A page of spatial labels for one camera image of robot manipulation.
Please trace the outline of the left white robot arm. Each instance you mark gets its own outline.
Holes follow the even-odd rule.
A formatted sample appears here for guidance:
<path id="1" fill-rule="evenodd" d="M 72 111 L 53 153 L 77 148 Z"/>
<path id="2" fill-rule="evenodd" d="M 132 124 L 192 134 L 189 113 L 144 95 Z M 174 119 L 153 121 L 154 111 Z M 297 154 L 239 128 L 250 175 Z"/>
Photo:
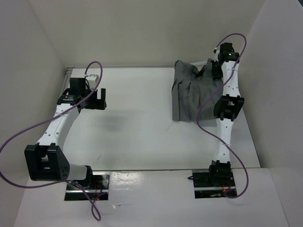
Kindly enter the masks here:
<path id="1" fill-rule="evenodd" d="M 90 166 L 69 163 L 63 146 L 73 122 L 82 109 L 104 110 L 106 90 L 101 89 L 101 98 L 95 88 L 99 76 L 90 74 L 83 78 L 71 78 L 69 88 L 59 97 L 55 120 L 51 121 L 43 136 L 35 145 L 28 145 L 25 158 L 28 172 L 33 181 L 65 182 L 77 181 L 83 189 L 94 184 Z"/>

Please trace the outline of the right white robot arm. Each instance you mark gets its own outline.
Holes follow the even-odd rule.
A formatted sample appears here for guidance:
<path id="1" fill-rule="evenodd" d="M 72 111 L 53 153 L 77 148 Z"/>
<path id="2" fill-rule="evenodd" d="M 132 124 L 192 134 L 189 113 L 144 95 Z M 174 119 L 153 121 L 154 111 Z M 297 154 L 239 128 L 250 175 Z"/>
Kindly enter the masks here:
<path id="1" fill-rule="evenodd" d="M 244 105 L 238 86 L 239 53 L 232 43 L 220 44 L 217 59 L 212 61 L 212 76 L 223 79 L 223 93 L 214 105 L 214 117 L 217 123 L 218 150 L 215 152 L 208 172 L 193 173 L 195 188 L 222 188 L 223 192 L 235 188 L 233 181 L 230 142 L 235 119 Z"/>

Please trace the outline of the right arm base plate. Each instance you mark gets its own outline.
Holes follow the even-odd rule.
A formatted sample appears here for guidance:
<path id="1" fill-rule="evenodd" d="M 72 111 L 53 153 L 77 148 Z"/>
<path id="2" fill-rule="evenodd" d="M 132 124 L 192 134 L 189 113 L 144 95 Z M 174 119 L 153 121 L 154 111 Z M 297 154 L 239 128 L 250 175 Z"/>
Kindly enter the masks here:
<path id="1" fill-rule="evenodd" d="M 196 199 L 223 198 L 225 194 L 237 196 L 233 173 L 227 178 L 212 178 L 208 170 L 194 169 L 188 180 L 193 182 Z"/>

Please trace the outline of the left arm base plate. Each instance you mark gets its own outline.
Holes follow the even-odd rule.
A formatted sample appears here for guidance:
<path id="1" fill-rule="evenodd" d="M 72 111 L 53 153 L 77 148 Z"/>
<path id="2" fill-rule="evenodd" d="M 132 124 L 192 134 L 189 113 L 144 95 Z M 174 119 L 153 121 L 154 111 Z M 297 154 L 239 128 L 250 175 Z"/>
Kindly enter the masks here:
<path id="1" fill-rule="evenodd" d="M 110 172 L 93 171 L 92 183 L 82 186 L 89 198 L 97 201 L 108 200 L 108 190 L 110 182 Z M 65 201 L 87 201 L 83 191 L 77 187 L 68 184 L 65 191 Z"/>

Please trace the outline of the grey pleated skirt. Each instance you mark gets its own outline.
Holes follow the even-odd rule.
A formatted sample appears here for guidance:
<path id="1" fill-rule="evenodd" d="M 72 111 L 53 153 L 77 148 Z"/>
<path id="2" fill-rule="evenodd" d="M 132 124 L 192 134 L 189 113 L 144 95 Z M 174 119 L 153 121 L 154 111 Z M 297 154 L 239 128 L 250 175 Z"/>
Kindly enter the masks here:
<path id="1" fill-rule="evenodd" d="M 200 71 L 196 65 L 181 60 L 175 62 L 171 89 L 173 121 L 196 121 L 202 105 L 205 107 L 200 113 L 200 120 L 214 119 L 214 106 L 223 94 L 223 91 L 219 90 L 223 81 L 212 78 L 212 60 L 207 60 L 205 72 L 201 77 L 193 74 L 193 71 Z"/>

